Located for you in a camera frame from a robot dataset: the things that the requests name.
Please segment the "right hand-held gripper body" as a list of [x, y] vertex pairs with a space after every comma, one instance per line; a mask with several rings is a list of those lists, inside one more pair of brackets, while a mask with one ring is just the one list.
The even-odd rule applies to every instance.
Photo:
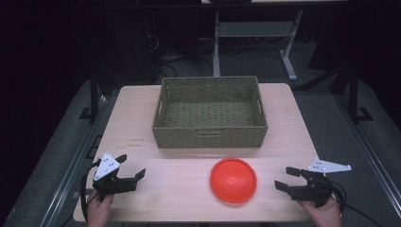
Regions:
[[300, 170], [300, 177], [306, 179], [306, 185], [290, 186], [288, 194], [294, 201], [313, 201], [316, 207], [322, 207], [330, 197], [334, 197], [341, 208], [345, 206], [345, 194], [338, 187], [335, 187], [326, 174], [351, 171], [350, 165], [341, 165], [314, 158], [306, 169]]

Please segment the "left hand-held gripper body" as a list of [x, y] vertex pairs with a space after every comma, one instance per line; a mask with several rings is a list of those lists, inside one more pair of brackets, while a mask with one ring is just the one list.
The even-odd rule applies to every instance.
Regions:
[[115, 195], [135, 191], [137, 181], [133, 178], [118, 178], [119, 164], [110, 153], [106, 152], [100, 159], [93, 178], [93, 188], [103, 201], [107, 195]]

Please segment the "orange round plate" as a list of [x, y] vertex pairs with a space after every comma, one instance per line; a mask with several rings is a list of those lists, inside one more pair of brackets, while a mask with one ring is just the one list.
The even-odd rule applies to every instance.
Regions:
[[211, 170], [209, 182], [215, 195], [230, 203], [247, 201], [257, 187], [253, 168], [237, 158], [226, 158], [217, 162]]

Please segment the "olive woven basket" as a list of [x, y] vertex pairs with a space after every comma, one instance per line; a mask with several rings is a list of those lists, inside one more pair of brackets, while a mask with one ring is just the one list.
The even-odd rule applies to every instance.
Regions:
[[152, 123], [159, 148], [260, 148], [268, 128], [255, 77], [166, 78]]

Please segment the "person's right hand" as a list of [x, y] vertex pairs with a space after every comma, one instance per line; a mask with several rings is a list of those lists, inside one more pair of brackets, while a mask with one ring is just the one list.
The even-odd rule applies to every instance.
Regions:
[[340, 205], [330, 198], [322, 207], [315, 207], [311, 201], [298, 201], [310, 215], [316, 227], [342, 227]]

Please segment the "person's left hand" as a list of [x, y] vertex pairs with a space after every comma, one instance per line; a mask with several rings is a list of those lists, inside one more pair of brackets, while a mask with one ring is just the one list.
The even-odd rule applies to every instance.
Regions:
[[87, 225], [88, 227], [106, 227], [110, 215], [114, 195], [107, 195], [102, 201], [94, 190], [87, 202]]

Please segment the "black metal stand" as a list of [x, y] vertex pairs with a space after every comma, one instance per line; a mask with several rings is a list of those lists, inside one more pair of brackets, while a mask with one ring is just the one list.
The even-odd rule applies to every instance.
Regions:
[[348, 113], [354, 123], [359, 121], [372, 121], [373, 118], [365, 107], [357, 105], [358, 77], [355, 68], [351, 69], [349, 77]]
[[85, 107], [79, 116], [79, 119], [87, 119], [90, 123], [94, 123], [99, 114], [100, 88], [99, 88], [99, 70], [95, 69], [90, 75], [90, 106]]

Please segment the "aluminium floor rail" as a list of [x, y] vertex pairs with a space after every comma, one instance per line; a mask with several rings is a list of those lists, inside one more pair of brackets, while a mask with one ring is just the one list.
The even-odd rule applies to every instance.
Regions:
[[362, 146], [365, 155], [367, 156], [368, 163], [370, 164], [376, 178], [387, 195], [394, 211], [401, 219], [401, 191], [396, 187], [388, 171], [379, 160], [374, 148], [360, 127], [359, 122], [354, 120], [348, 113], [348, 106], [344, 99], [341, 96], [334, 96], [334, 99], [348, 124], [350, 125], [352, 131], [356, 135], [360, 145]]
[[104, 114], [104, 108], [108, 100], [104, 95], [100, 95], [91, 101], [91, 107], [84, 108], [81, 112], [79, 122], [83, 123], [82, 135], [78, 135], [78, 146], [73, 149], [72, 156], [65, 158], [68, 166], [61, 176], [60, 184], [54, 191], [51, 201], [45, 209], [41, 219], [40, 227], [55, 227], [61, 209], [67, 201], [69, 195], [76, 201], [80, 197], [81, 191], [81, 171], [85, 171], [85, 163], [95, 158], [93, 150], [94, 143], [100, 141], [99, 118]]

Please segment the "grey metal table frame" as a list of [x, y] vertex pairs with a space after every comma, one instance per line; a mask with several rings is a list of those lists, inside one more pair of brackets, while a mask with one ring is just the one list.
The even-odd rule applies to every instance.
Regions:
[[223, 22], [220, 13], [215, 13], [213, 76], [220, 76], [219, 39], [220, 38], [287, 38], [288, 44], [279, 51], [288, 78], [296, 81], [297, 76], [289, 58], [303, 12], [297, 10], [292, 21], [278, 22]]

